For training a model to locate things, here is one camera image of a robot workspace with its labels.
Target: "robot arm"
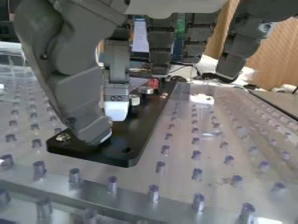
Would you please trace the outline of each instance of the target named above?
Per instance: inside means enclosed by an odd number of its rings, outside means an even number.
[[[234,81],[247,58],[257,52],[261,41],[270,36],[277,22],[297,13],[295,0],[239,1],[217,65],[217,75]]]
[[[122,25],[126,8],[120,0],[23,0],[16,12],[16,32],[49,103],[88,144],[98,144],[110,135],[98,102],[104,81],[118,84],[113,76],[104,80],[94,49]]]

